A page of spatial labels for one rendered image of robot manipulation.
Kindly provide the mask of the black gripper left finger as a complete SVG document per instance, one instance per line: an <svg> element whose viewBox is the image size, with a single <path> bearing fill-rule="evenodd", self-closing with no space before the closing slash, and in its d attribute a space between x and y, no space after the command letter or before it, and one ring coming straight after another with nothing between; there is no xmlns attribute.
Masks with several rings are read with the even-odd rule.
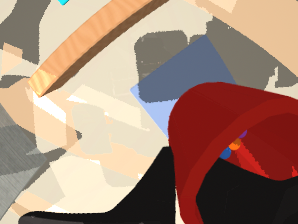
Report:
<svg viewBox="0 0 298 224"><path fill-rule="evenodd" d="M19 224L176 224L176 180L170 145L162 147L148 171L114 208L98 213L33 210Z"/></svg>

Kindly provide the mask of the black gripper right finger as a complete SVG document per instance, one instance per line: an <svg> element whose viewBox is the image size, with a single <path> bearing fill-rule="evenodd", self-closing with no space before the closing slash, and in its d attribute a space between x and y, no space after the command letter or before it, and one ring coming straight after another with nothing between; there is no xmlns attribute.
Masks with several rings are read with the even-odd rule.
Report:
<svg viewBox="0 0 298 224"><path fill-rule="evenodd" d="M218 157L196 204L204 224L282 224L298 212L298 176L266 179Z"/></svg>

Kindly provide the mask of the orange-brown marble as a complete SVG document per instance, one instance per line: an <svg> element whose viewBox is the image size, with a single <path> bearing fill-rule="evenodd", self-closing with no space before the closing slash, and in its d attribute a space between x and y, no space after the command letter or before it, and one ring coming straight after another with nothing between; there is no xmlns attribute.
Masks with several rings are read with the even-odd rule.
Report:
<svg viewBox="0 0 298 224"><path fill-rule="evenodd" d="M231 151L237 151L239 147L241 147L241 140L239 139L233 141L233 143L229 145L229 148L231 149Z"/></svg>

